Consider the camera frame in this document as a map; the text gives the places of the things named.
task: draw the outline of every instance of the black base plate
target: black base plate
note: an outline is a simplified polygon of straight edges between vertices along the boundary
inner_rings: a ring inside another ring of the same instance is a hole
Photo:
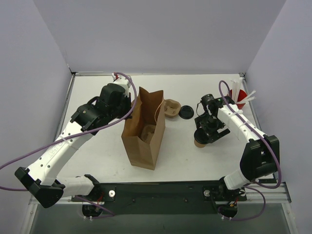
[[[215,210],[205,190],[218,191],[220,182],[189,181],[159,183],[101,183],[108,191],[115,188],[115,200],[104,207],[118,215],[129,214],[214,214]],[[214,195],[215,201],[225,201]]]

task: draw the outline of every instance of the white table surface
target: white table surface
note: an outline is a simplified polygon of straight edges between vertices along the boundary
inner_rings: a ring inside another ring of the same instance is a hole
[[[181,105],[190,105],[196,110],[196,104],[205,94],[220,97],[218,83],[231,80],[231,75],[154,75],[132,76],[138,90],[142,86],[149,92],[164,90],[165,99],[173,99]],[[98,96],[110,76],[76,77],[70,97],[64,126],[76,109],[94,96]],[[202,114],[200,105],[198,113]],[[250,106],[243,108],[244,115],[253,123]],[[121,133],[124,122],[98,132],[86,142],[67,162],[59,176],[81,176],[91,174],[99,182],[156,182],[156,181],[192,181],[219,180],[239,167],[245,144],[238,141],[232,133],[204,148],[194,145],[194,118],[185,120],[177,116],[166,118],[156,168],[154,171],[134,167],[130,164],[124,149]]]

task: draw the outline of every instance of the red cup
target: red cup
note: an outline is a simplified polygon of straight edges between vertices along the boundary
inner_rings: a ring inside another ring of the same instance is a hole
[[[245,97],[247,97],[247,94],[245,93],[244,90],[239,90],[239,94],[238,94],[238,99],[237,101],[241,101],[243,100]],[[239,108],[239,110],[243,109],[245,103],[242,104],[237,104],[237,107]]]

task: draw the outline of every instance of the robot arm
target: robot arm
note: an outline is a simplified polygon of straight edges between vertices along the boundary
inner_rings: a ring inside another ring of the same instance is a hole
[[[277,137],[267,136],[264,132],[257,129],[243,115],[243,112],[238,109],[237,105],[234,104],[230,97],[226,97],[226,99],[229,105],[234,109],[234,113],[224,103],[222,98],[214,99],[211,94],[203,96],[201,103],[205,113],[197,117],[195,122],[197,131],[202,128],[207,134],[208,143],[218,140],[230,131],[234,133],[240,141],[246,143],[239,168],[221,179],[226,185],[226,190],[236,190],[257,178],[267,176],[277,171],[276,164],[267,147],[245,124],[248,123],[254,131],[258,132],[268,142],[278,161],[279,141]],[[242,122],[237,117],[236,113],[239,113],[246,122]],[[227,126],[228,129],[219,133],[218,130],[224,126]]]
[[[57,140],[37,161],[27,168],[18,168],[16,177],[45,208],[54,205],[61,197],[89,195],[99,185],[90,175],[59,177],[58,174],[74,153],[97,132],[73,139],[64,139],[107,125],[115,118],[123,117],[131,109],[129,81],[119,78],[102,88],[99,97],[78,107]]]

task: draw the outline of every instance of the screw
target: screw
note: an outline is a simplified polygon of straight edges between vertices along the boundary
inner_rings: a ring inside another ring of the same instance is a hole
[[[115,196],[115,191],[111,190],[108,192],[109,197],[114,197]]]
[[[210,191],[209,190],[205,190],[204,191],[204,196],[210,196]]]

